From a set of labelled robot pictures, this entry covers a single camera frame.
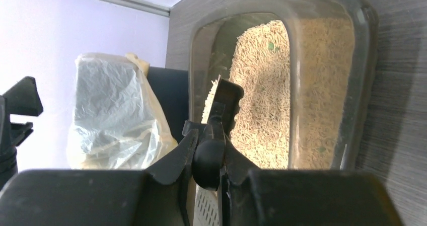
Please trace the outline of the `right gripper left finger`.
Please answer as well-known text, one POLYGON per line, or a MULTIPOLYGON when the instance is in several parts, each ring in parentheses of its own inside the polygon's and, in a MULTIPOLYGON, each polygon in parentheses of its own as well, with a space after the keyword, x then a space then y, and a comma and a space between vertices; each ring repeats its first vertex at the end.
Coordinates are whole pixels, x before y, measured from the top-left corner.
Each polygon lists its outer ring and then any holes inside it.
POLYGON ((196 129, 145 170, 32 170, 1 191, 1 225, 190 225, 196 129))

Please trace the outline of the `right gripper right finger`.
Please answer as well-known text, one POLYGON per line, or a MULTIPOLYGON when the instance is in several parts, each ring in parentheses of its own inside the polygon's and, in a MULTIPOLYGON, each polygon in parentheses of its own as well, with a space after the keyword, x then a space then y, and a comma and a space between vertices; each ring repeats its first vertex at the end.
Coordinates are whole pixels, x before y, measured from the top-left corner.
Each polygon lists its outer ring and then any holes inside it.
POLYGON ((225 137, 221 225, 402 225, 373 174, 260 169, 225 137))

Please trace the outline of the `black litter scoop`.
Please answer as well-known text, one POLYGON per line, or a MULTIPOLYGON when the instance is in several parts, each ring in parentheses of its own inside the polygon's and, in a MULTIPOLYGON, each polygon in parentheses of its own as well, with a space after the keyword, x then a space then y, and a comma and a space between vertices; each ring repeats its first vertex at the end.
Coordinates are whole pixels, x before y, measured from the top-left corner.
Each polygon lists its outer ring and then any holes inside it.
POLYGON ((225 171, 226 150, 230 148, 230 132, 244 91, 241 86, 220 79, 207 124, 186 121, 184 131, 197 129, 198 144, 192 161, 196 182, 195 218, 198 225, 218 225, 221 206, 221 177, 225 171))

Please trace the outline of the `brown plastic litter box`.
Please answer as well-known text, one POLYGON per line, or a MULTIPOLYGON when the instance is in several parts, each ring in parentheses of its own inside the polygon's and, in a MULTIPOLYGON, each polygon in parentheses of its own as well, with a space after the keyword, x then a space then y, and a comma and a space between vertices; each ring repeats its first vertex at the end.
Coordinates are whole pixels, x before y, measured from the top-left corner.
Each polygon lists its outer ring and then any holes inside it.
POLYGON ((208 80, 227 78, 244 30, 272 20, 290 36, 292 169, 352 169, 377 60, 377 14, 365 0, 241 0, 192 32, 190 116, 208 80))

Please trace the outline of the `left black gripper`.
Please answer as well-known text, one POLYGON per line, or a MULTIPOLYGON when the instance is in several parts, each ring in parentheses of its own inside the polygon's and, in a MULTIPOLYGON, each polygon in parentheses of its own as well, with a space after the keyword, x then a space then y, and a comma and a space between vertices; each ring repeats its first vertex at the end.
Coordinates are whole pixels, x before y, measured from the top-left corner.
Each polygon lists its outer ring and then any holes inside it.
POLYGON ((1 97, 1 188, 18 173, 17 149, 33 132, 33 123, 12 123, 10 114, 37 117, 44 111, 34 77, 24 77, 1 97))

